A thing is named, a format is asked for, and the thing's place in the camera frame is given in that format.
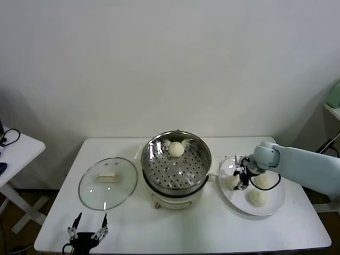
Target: white wall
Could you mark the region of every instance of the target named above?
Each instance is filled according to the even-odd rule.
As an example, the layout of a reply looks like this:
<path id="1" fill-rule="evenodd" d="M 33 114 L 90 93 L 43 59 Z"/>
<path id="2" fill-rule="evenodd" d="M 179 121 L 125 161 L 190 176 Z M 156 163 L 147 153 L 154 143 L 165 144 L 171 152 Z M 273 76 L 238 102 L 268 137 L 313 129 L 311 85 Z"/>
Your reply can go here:
<path id="1" fill-rule="evenodd" d="M 339 77 L 338 0 L 1 1 L 0 115 L 58 188 L 87 137 L 270 135 L 313 148 Z"/>

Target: cable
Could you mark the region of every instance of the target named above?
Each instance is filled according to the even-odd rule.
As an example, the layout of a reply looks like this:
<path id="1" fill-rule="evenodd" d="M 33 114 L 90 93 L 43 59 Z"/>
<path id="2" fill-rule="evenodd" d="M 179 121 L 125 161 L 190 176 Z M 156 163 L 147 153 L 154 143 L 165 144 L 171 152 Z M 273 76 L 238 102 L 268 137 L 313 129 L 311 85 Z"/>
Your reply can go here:
<path id="1" fill-rule="evenodd" d="M 340 132 L 338 132 L 338 134 L 333 139 L 331 139 L 327 143 L 327 145 L 323 146 L 323 148 L 318 153 L 322 154 L 323 152 L 325 152 L 328 149 L 328 146 L 330 146 L 339 136 L 340 136 Z"/>
<path id="2" fill-rule="evenodd" d="M 5 255 L 7 254 L 6 252 L 6 235 L 5 235 L 5 229 L 4 229 L 4 226 L 2 225 L 2 221 L 0 220 L 0 224 L 1 224 L 1 229 L 2 229 L 2 235 L 3 235 L 3 238 L 4 238 L 4 251 L 5 251 Z"/>
<path id="3" fill-rule="evenodd" d="M 337 157 L 338 157 L 338 158 L 340 158 L 340 156 L 339 156 L 339 151 L 338 151 L 337 149 L 335 149 L 333 146 L 329 147 L 329 149 L 331 149 L 331 150 L 335 151 L 335 152 L 336 152 L 336 155 L 337 155 Z"/>
<path id="4" fill-rule="evenodd" d="M 259 189 L 259 190 L 263 190 L 263 191 L 268 191 L 268 190 L 272 190 L 273 188 L 275 188 L 276 186 L 278 186 L 278 184 L 279 184 L 280 181 L 281 181 L 281 175 L 278 174 L 278 181 L 277 181 L 277 183 L 275 183 L 274 186 L 272 186 L 272 187 L 270 187 L 270 188 L 268 188 L 268 189 L 262 189 L 262 188 L 256 186 L 256 185 L 253 183 L 253 181 L 251 180 L 251 178 L 249 178 L 249 181 L 250 181 L 251 184 L 253 184 L 253 186 L 254 186 L 255 188 L 257 188 L 257 189 Z"/>
<path id="5" fill-rule="evenodd" d="M 17 132 L 17 133 L 18 133 L 18 137 L 17 137 L 14 141 L 4 144 L 4 142 L 7 141 L 6 135 L 7 135 L 7 133 L 10 132 L 10 131 L 15 131 L 15 132 Z M 20 138 L 20 136 L 21 136 L 21 133 L 20 133 L 20 131 L 19 131 L 18 129 L 8 129 L 8 130 L 3 134 L 2 138 L 0 139 L 0 146 L 6 147 L 6 146 L 8 146 L 8 145 L 11 145 L 11 144 L 15 143 L 16 141 L 18 141 L 19 138 Z"/>
<path id="6" fill-rule="evenodd" d="M 71 246 L 71 244 L 70 244 L 70 243 L 67 243 L 67 244 L 65 244 L 65 245 L 63 246 L 63 250 L 62 250 L 63 255 L 65 255 L 65 248 L 66 248 L 67 246 Z"/>
<path id="7" fill-rule="evenodd" d="M 31 245 L 27 246 L 26 248 L 24 248 L 24 249 L 22 249 L 22 250 L 20 250 L 20 251 L 8 252 L 7 254 L 8 254 L 8 255 L 9 255 L 9 254 L 18 254 L 18 253 L 21 253 L 21 252 L 23 252 L 23 251 L 28 250 L 29 248 L 32 248 L 33 246 L 34 246 L 34 244 L 31 244 Z"/>
<path id="8" fill-rule="evenodd" d="M 246 167 L 245 167 L 245 165 L 244 165 L 244 163 L 243 163 L 245 160 L 248 161 L 248 162 L 250 162 L 249 157 L 244 157 L 244 158 L 242 158 L 241 163 L 240 163 L 240 166 L 241 166 L 243 169 L 246 169 Z M 272 190 L 273 188 L 275 188 L 276 186 L 278 186 L 278 184 L 279 184 L 280 181 L 281 181 L 281 175 L 278 174 L 278 181 L 277 181 L 277 183 L 275 183 L 272 187 L 270 187 L 270 188 L 268 188 L 268 189 L 262 189 L 262 188 L 258 187 L 257 185 L 255 185 L 255 184 L 253 183 L 253 181 L 251 180 L 252 177 L 253 177 L 253 176 L 249 177 L 250 183 L 251 183 L 255 188 L 257 188 L 257 189 L 259 189 L 259 190 L 263 190 L 263 191 Z"/>

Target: white table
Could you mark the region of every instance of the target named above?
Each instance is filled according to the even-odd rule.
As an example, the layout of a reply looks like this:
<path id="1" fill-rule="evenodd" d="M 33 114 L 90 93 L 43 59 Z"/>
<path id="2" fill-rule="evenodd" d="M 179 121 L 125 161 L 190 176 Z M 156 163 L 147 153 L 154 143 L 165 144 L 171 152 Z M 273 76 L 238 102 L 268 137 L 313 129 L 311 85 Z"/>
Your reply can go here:
<path id="1" fill-rule="evenodd" d="M 204 138 L 215 159 L 250 154 L 269 137 Z M 108 235 L 92 253 L 233 253 L 323 248 L 331 239 L 302 187 L 283 179 L 286 199 L 272 216 L 256 217 L 235 209 L 209 181 L 197 205 L 186 210 L 155 209 L 134 160 L 148 139 L 88 139 L 76 157 L 35 241 L 35 249 L 60 252 L 69 242 L 67 227 L 82 212 L 78 232 L 100 228 L 107 213 Z M 133 161 L 139 172 L 134 193 L 120 206 L 107 211 L 85 207 L 78 197 L 83 173 L 108 157 Z"/>
<path id="2" fill-rule="evenodd" d="M 15 140 L 17 137 L 18 135 L 15 131 L 11 131 L 6 135 L 8 142 Z M 12 228 L 14 233 L 18 233 L 31 219 L 42 225 L 46 218 L 38 209 L 47 202 L 47 197 L 41 197 L 34 206 L 30 206 L 7 184 L 14 175 L 34 160 L 43 150 L 45 150 L 44 143 L 21 134 L 17 142 L 5 147 L 1 153 L 0 162 L 7 163 L 7 169 L 0 175 L 0 192 L 5 195 L 7 199 L 0 206 L 0 214 L 5 209 L 9 200 L 26 212 L 26 215 Z"/>

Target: wooden floor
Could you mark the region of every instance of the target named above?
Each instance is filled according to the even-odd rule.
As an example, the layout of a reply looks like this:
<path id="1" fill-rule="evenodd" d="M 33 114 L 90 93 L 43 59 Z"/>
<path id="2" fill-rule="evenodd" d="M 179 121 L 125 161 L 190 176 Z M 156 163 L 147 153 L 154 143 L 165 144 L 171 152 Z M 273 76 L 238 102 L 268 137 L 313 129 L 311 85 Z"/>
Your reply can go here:
<path id="1" fill-rule="evenodd" d="M 328 202 L 326 196 L 318 194 L 313 191 L 306 190 L 306 193 L 312 203 L 324 203 Z M 42 193 L 21 193 L 21 196 L 31 205 L 33 205 L 43 194 Z M 56 194 L 48 194 L 50 200 L 43 206 L 40 210 L 44 214 L 48 214 L 53 201 L 56 197 Z M 4 200 L 4 197 L 0 194 L 0 202 Z M 14 251 L 15 247 L 27 247 L 34 243 L 40 226 L 33 222 L 32 220 L 29 224 L 19 233 L 14 234 L 11 229 L 14 224 L 24 215 L 24 212 L 19 209 L 16 205 L 9 203 L 6 209 L 0 216 L 0 219 L 3 223 L 5 230 L 5 238 L 6 238 L 6 250 L 7 252 Z M 321 249 L 321 250 L 309 250 L 309 251 L 298 251 L 298 252 L 284 252 L 282 254 L 301 254 L 301 255 L 340 255 L 340 217 L 335 212 L 324 213 L 319 215 L 324 226 L 326 227 L 331 239 L 332 245 L 329 248 Z M 2 231 L 0 231 L 0 254 L 4 254 L 4 239 L 2 237 Z M 17 253 L 17 255 L 41 255 L 42 253 L 37 252 L 34 248 L 30 248 L 26 253 Z"/>

